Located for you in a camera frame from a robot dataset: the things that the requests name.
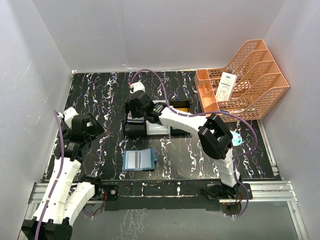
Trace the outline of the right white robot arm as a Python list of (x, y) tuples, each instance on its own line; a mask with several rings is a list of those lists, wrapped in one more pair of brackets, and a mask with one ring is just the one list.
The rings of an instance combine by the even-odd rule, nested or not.
[(176, 128), (198, 137), (204, 153), (214, 159), (221, 187), (232, 194), (239, 192), (240, 173), (234, 167), (233, 135), (215, 113), (192, 116), (163, 102), (154, 102), (145, 93), (141, 82), (129, 84), (130, 96), (126, 111), (132, 118), (144, 118), (151, 124)]

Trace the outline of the blue leather card holder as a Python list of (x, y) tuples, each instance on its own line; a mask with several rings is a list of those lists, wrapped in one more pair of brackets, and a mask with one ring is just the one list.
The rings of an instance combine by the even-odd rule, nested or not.
[(126, 150), (123, 155), (123, 171), (154, 170), (159, 156), (153, 148)]

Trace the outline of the packaged nail clipper blister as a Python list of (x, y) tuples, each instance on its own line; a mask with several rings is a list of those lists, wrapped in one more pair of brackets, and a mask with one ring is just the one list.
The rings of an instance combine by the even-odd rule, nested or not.
[(243, 139), (240, 133), (236, 131), (231, 131), (232, 134), (232, 144), (234, 147), (240, 146), (243, 143)]

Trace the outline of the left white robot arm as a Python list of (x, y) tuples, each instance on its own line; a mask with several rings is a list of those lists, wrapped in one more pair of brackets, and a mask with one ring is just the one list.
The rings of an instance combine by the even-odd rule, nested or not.
[(87, 156), (92, 142), (104, 132), (92, 114), (79, 114), (73, 107), (55, 112), (67, 129), (58, 129), (60, 145), (54, 168), (42, 200), (21, 231), (29, 240), (69, 240), (73, 224), (87, 202), (99, 192), (100, 179), (84, 175), (75, 189), (73, 180)]

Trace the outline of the orange mesh file organizer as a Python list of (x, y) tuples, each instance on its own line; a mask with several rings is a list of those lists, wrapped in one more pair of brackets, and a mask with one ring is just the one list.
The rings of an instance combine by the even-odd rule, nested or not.
[[(237, 76), (228, 101), (216, 97), (223, 73)], [(224, 67), (198, 69), (194, 82), (203, 112), (226, 111), (246, 121), (263, 119), (290, 87), (263, 39), (246, 41)]]

